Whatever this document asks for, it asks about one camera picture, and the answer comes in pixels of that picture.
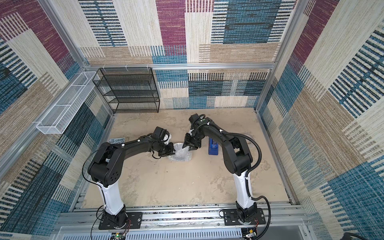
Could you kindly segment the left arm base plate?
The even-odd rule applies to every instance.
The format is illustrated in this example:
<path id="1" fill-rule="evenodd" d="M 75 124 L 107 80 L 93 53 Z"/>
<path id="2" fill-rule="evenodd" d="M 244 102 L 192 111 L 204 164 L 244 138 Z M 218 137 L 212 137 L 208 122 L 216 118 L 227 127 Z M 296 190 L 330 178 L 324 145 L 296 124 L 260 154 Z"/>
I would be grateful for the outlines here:
<path id="1" fill-rule="evenodd" d="M 142 223 L 142 212 L 128 212 L 110 215 L 106 211 L 102 214 L 99 230 L 128 230 L 139 229 Z"/>

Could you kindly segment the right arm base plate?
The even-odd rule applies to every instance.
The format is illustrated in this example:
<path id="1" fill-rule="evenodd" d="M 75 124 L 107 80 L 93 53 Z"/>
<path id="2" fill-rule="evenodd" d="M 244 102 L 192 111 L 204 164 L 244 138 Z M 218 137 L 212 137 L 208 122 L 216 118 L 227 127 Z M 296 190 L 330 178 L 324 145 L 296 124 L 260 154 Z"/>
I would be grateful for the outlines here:
<path id="1" fill-rule="evenodd" d="M 219 216 L 224 219 L 225 226 L 265 225 L 267 223 L 261 208 L 257 208 L 250 215 L 241 213 L 237 209 L 222 209 L 219 211 Z"/>

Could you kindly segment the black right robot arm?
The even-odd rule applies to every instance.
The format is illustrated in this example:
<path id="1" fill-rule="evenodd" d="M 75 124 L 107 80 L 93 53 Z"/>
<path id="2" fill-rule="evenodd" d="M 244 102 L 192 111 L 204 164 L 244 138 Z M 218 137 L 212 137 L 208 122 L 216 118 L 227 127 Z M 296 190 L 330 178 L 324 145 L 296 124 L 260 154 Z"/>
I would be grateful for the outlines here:
<path id="1" fill-rule="evenodd" d="M 191 115 L 189 122 L 191 128 L 185 135 L 183 147 L 197 150 L 201 148 L 202 139 L 209 137 L 222 148 L 225 167 L 235 180 L 236 208 L 222 209 L 219 216 L 226 226 L 245 225 L 246 228 L 242 229 L 245 240 L 261 239 L 269 229 L 271 215 L 265 216 L 257 202 L 264 200 L 269 213 L 271 204 L 265 196 L 254 197 L 252 193 L 250 173 L 261 163 L 260 146 L 247 135 L 225 131 L 204 114 Z"/>

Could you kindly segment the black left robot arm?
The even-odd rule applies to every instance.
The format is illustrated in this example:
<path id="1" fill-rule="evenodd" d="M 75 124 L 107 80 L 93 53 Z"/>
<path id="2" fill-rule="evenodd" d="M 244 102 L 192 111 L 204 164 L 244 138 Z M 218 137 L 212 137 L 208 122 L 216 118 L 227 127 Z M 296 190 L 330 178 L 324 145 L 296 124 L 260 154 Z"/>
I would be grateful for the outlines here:
<path id="1" fill-rule="evenodd" d="M 173 155 L 175 149 L 173 143 L 170 142 L 171 137 L 172 135 L 168 132 L 162 136 L 149 134 L 123 144 L 103 143 L 97 150 L 88 167 L 88 174 L 91 176 L 92 183 L 100 188 L 103 198 L 105 208 L 101 226 L 105 226 L 107 229 L 122 229 L 129 224 L 129 217 L 121 199 L 118 183 L 124 161 L 147 152 L 157 152 L 159 158 Z"/>

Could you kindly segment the clear bubble wrap sheet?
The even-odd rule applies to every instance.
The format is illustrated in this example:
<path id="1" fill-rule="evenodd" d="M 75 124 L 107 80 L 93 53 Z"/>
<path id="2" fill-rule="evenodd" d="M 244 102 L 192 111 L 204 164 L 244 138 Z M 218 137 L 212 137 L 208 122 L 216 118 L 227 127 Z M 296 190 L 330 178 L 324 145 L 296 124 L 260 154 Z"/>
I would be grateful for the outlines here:
<path id="1" fill-rule="evenodd" d="M 189 151 L 190 147 L 183 148 L 183 143 L 174 144 L 174 154 L 168 156 L 168 159 L 176 162 L 188 162 L 192 159 L 193 153 Z"/>

